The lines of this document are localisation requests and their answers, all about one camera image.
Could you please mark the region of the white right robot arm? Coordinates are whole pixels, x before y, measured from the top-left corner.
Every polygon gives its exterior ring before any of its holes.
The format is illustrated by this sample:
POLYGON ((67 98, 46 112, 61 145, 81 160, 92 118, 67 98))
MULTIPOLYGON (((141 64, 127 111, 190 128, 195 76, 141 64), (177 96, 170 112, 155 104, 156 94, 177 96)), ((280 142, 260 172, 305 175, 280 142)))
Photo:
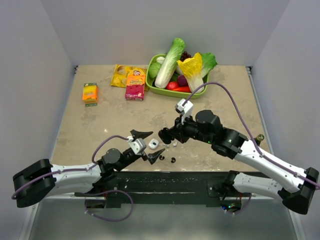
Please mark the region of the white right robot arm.
POLYGON ((257 194, 280 200, 295 213, 308 213, 319 172, 312 167, 296 167, 264 151, 255 140, 224 127, 211 110, 201 110, 195 117, 180 115, 171 128, 161 129, 158 136, 166 145, 174 140, 184 144, 189 139, 210 144, 218 155, 245 163, 265 175, 256 177, 231 170, 223 182, 213 186, 223 197, 257 194))

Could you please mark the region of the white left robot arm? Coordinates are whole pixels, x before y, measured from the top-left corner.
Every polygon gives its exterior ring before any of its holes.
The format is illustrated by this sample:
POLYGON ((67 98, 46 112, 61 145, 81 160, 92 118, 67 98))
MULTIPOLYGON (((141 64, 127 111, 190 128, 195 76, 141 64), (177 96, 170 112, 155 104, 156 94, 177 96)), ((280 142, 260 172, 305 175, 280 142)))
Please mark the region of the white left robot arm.
POLYGON ((154 163, 152 156, 145 153, 144 139, 152 132, 130 131, 130 136, 120 139, 127 141, 129 148, 119 152, 109 149, 99 160, 92 160, 84 165, 56 165, 49 159, 40 159, 20 172, 12 180, 14 193, 12 200, 19 208, 39 203, 46 197, 68 193, 90 193, 99 196, 105 182, 113 179, 120 172, 139 158, 154 163))

